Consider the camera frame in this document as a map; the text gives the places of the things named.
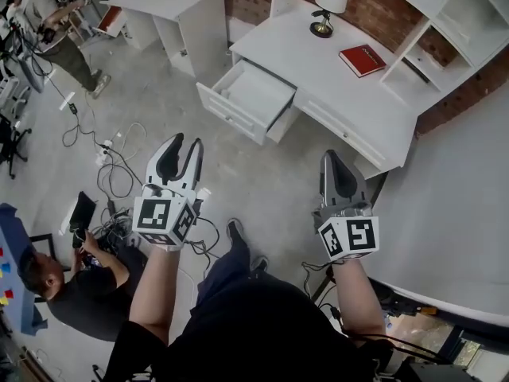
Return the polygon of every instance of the lamp base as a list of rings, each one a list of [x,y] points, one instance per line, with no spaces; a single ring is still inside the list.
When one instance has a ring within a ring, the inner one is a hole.
[[[320,38],[330,38],[332,36],[332,29],[321,22],[312,23],[309,26],[309,31]]]

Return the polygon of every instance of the shoe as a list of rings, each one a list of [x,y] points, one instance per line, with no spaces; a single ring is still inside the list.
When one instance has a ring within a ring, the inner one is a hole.
[[[101,77],[102,74],[103,74],[103,70],[102,69],[96,69],[92,73],[92,78],[94,78],[95,80],[99,80],[99,78]]]
[[[103,92],[104,88],[108,86],[111,81],[111,76],[103,75],[97,80],[97,86],[94,91],[90,93],[92,99],[99,98],[99,95]]]
[[[267,271],[269,268],[269,258],[264,255],[257,257],[251,264],[251,271]]]
[[[233,236],[240,236],[244,240],[244,227],[237,218],[231,218],[226,224],[226,234],[228,239],[233,244]]]

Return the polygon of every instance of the gray floor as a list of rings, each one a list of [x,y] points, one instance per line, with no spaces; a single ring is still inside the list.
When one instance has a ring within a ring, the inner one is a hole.
[[[139,52],[118,38],[89,45],[84,52],[87,58],[90,55],[93,68],[100,67],[112,75],[103,95],[98,100],[88,99],[95,113],[98,142],[115,137],[119,131],[122,137],[115,138],[115,148],[119,149],[133,122],[146,128],[148,136],[144,142],[142,130],[132,128],[123,152],[128,156],[141,147],[129,160],[140,177],[145,176],[152,153],[170,136],[184,132],[188,142],[196,137],[203,140],[200,188],[209,196],[202,216],[220,229],[216,253],[221,255],[228,250],[223,227],[228,218],[237,216],[244,223],[252,247],[269,257],[270,272],[281,279],[300,286],[305,277],[301,261],[325,261],[310,216],[320,199],[319,161],[329,148],[350,158],[351,148],[306,115],[301,115],[279,145],[257,145],[202,108],[195,81],[171,69],[158,44]],[[65,96],[76,92],[72,102],[78,107],[84,130],[93,128],[92,110],[77,82],[61,70],[52,80]],[[51,232],[60,261],[69,263],[71,238],[69,234],[59,235],[59,230],[73,200],[80,190],[98,200],[95,222],[99,222],[106,199],[95,184],[98,166],[91,137],[80,136],[71,148],[62,146],[62,133],[76,120],[67,108],[59,111],[61,103],[62,98],[51,84],[46,85],[42,95],[31,95],[21,125],[33,128],[24,145],[29,162],[15,165],[14,181],[2,166],[0,200],[18,208],[17,215],[30,235]],[[118,172],[115,185],[120,193],[129,188],[129,181]],[[135,185],[132,195],[139,192]],[[117,205],[131,206],[132,197]],[[213,236],[210,228],[198,226],[189,237],[210,242]],[[183,251],[181,269],[186,273],[179,272],[172,337],[179,335],[188,321],[205,264],[203,256],[194,255],[187,248]],[[92,364],[106,367],[112,344],[62,325],[44,304],[40,310],[49,319],[49,329],[36,337],[19,337],[40,357],[55,380],[88,382],[93,377]]]

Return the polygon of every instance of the man in black shirt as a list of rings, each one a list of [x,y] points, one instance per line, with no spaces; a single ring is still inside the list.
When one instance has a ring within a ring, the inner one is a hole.
[[[344,328],[299,289],[266,273],[262,261],[250,269],[243,228],[230,220],[231,250],[198,286],[199,296],[184,332],[170,346],[179,251],[154,248],[138,284],[107,367],[105,382],[124,382],[150,366],[157,382],[167,380],[354,380],[373,381],[390,349],[382,311],[359,260],[333,264]]]
[[[102,267],[81,271],[84,251]],[[91,337],[115,341],[128,319],[146,257],[136,248],[123,248],[117,258],[100,250],[89,232],[82,250],[74,252],[72,278],[67,283],[56,260],[31,248],[20,259],[19,275],[28,290],[48,301],[56,319]]]

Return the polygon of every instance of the black and white marker cube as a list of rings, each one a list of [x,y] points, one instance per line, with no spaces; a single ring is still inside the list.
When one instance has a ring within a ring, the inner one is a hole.
[[[331,261],[358,259],[379,250],[379,218],[354,216],[329,218],[318,234]]]
[[[133,231],[166,251],[182,249],[196,219],[187,198],[136,197]]]

